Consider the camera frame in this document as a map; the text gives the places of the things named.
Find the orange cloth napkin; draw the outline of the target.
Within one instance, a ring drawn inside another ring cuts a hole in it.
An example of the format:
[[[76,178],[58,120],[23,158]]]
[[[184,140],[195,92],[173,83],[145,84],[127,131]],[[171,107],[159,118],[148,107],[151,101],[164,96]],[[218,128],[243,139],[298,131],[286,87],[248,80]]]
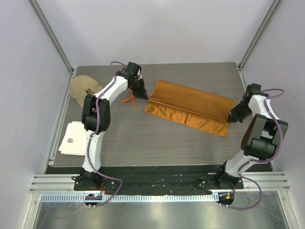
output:
[[[231,98],[157,80],[144,111],[148,114],[227,137]]]

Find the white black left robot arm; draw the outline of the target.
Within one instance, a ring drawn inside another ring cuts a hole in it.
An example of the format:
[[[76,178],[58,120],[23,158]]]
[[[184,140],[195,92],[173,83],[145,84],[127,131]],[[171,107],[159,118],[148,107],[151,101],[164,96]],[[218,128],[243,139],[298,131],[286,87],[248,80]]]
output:
[[[142,77],[142,67],[129,62],[105,88],[85,96],[81,122],[86,131],[86,155],[80,174],[72,177],[74,190],[98,190],[105,181],[111,185],[122,187],[122,180],[104,175],[101,172],[102,141],[111,123],[111,104],[124,91],[131,90],[135,98],[148,100]]]

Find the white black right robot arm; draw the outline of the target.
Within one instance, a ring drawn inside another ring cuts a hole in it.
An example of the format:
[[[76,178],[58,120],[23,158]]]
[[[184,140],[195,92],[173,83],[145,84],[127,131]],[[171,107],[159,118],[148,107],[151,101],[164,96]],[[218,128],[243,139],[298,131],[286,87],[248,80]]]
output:
[[[272,97],[259,84],[247,86],[241,102],[229,113],[227,122],[243,122],[253,116],[241,142],[240,152],[219,166],[214,180],[220,188],[233,188],[241,182],[241,174],[255,164],[265,164],[280,152],[288,123],[271,107]]]

